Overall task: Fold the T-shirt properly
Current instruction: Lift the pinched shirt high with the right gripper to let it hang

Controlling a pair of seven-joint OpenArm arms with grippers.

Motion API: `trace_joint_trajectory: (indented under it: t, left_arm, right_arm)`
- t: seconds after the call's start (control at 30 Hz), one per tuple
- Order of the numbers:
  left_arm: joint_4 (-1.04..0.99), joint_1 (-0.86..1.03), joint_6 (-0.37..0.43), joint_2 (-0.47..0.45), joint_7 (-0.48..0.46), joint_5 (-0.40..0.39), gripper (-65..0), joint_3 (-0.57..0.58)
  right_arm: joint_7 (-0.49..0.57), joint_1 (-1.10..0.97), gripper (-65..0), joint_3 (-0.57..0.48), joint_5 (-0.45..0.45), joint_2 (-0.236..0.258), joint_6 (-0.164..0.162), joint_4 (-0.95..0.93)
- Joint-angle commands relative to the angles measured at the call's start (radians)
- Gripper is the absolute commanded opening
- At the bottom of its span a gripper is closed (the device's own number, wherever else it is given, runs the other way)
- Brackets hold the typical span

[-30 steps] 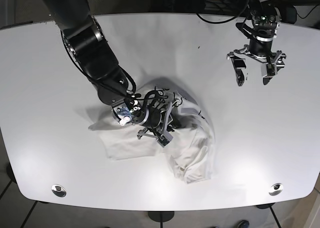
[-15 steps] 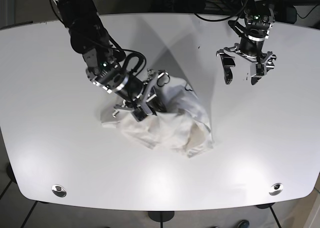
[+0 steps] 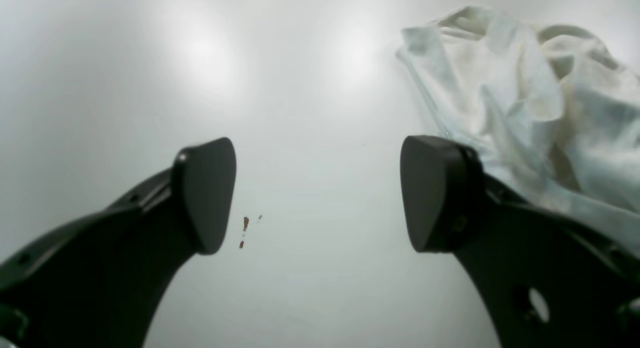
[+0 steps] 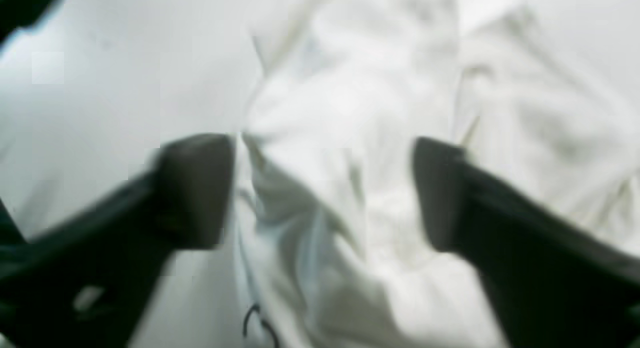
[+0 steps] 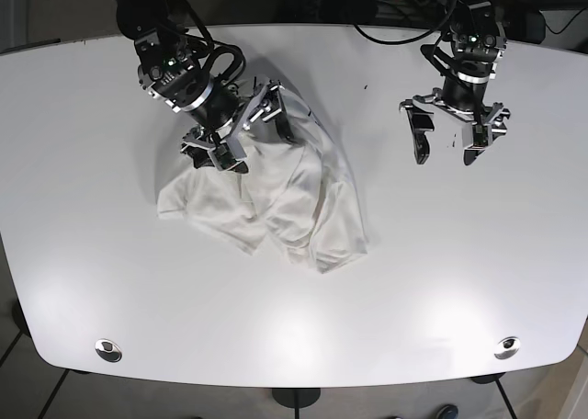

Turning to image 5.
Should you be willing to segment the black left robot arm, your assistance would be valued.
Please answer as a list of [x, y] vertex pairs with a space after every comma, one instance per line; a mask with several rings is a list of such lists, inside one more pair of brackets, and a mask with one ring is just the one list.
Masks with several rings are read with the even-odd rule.
[[492, 3], [484, 1], [456, 4], [438, 40], [448, 41], [451, 52], [442, 51], [438, 43], [423, 45], [420, 51], [443, 76], [443, 85], [428, 95], [403, 101], [399, 109], [407, 114], [418, 165], [429, 158], [427, 134], [435, 130], [433, 110], [437, 109], [459, 123], [463, 163], [469, 166], [507, 133], [505, 122], [511, 117], [510, 110], [501, 102], [487, 106], [483, 101], [506, 50], [507, 38]]

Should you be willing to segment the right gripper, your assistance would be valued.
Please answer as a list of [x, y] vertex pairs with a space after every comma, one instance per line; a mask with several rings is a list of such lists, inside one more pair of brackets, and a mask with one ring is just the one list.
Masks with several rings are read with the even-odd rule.
[[282, 98], [283, 85], [278, 80], [256, 76], [251, 84], [224, 84], [218, 76], [204, 79], [202, 69], [174, 59], [168, 62], [166, 73], [160, 68], [153, 71], [161, 77], [159, 80], [153, 80], [143, 69], [138, 70], [141, 88], [152, 98], [162, 99], [175, 113], [185, 113], [196, 122], [183, 137], [180, 148], [195, 169], [219, 170], [210, 159], [210, 152], [226, 143], [237, 161], [226, 171], [248, 173], [239, 134], [259, 122], [272, 122], [282, 141], [296, 143]]

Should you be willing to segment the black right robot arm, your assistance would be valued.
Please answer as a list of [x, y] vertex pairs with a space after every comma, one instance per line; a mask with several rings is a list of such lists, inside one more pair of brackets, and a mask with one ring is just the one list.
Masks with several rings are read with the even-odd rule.
[[116, 3], [119, 31], [132, 40], [140, 60], [141, 88], [195, 122], [180, 148], [195, 168], [247, 173], [239, 136], [258, 122], [272, 123], [281, 141], [297, 144], [281, 83], [255, 79], [251, 94], [240, 94], [237, 81], [247, 64], [243, 51], [213, 39], [187, 0]]

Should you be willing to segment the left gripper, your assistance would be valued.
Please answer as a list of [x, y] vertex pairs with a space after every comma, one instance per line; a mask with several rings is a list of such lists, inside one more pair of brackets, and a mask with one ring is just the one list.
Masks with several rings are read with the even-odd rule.
[[[434, 114], [442, 112], [451, 117], [462, 129], [464, 165], [473, 164], [493, 143], [493, 137], [503, 137], [508, 132], [505, 122], [511, 113], [498, 102], [487, 107], [483, 103], [487, 85], [493, 79], [493, 69], [482, 64], [465, 63], [442, 71], [444, 83], [428, 95], [415, 95], [403, 100], [399, 110], [409, 120], [413, 136], [414, 158], [417, 164], [425, 164], [430, 155], [426, 133], [435, 130]], [[472, 147], [472, 126], [484, 124], [492, 129], [489, 146], [481, 150]]]

